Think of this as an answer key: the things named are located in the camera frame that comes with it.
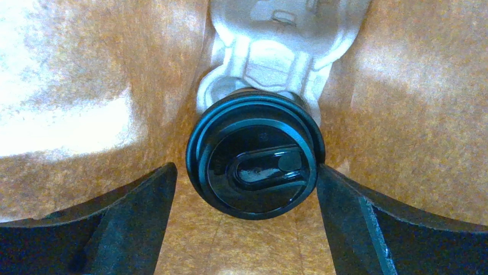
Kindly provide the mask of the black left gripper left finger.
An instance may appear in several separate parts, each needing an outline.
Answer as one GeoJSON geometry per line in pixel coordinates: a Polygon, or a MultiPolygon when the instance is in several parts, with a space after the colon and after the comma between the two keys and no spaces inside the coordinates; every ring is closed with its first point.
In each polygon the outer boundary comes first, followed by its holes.
{"type": "Polygon", "coordinates": [[[167,163],[41,219],[1,224],[2,274],[153,274],[175,194],[167,163]]]}

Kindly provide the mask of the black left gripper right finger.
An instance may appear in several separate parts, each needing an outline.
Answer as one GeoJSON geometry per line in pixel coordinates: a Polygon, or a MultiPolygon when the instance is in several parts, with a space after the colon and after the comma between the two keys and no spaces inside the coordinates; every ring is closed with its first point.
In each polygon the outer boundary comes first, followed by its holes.
{"type": "Polygon", "coordinates": [[[317,196],[337,274],[486,274],[487,227],[417,209],[321,165],[317,196]]]}

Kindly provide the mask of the black plastic cup lid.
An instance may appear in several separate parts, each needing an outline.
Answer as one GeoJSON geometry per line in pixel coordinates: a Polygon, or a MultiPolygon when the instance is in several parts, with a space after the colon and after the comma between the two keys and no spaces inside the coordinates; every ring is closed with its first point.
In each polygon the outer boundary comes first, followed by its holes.
{"type": "Polygon", "coordinates": [[[243,88],[203,112],[188,140],[186,168],[210,206],[263,220],[312,193],[325,157],[322,134],[303,99],[243,88]]]}

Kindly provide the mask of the green paper gift bag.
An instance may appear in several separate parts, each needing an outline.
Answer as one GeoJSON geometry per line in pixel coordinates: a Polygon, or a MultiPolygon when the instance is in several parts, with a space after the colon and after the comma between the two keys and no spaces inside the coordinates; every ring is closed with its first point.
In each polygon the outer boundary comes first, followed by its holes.
{"type": "MultiPolygon", "coordinates": [[[[315,194],[244,221],[188,180],[207,11],[207,1],[1,2],[1,221],[45,217],[174,162],[156,274],[335,273],[315,194]]],[[[486,1],[372,1],[319,105],[328,165],[487,224],[486,1]]]]}

